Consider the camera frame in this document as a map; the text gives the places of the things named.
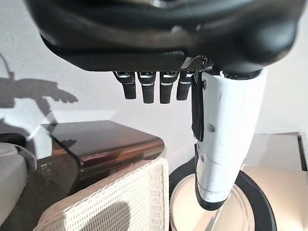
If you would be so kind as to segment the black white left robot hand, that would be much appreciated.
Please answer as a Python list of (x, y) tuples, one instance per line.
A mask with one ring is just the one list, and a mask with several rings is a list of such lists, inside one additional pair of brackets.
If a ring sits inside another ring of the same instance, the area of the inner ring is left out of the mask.
[(125, 96), (160, 102), (178, 83), (192, 89), (195, 192), (219, 209), (247, 155), (262, 102), (266, 67), (290, 51), (304, 0), (27, 0), (44, 44), (87, 71), (112, 71)]

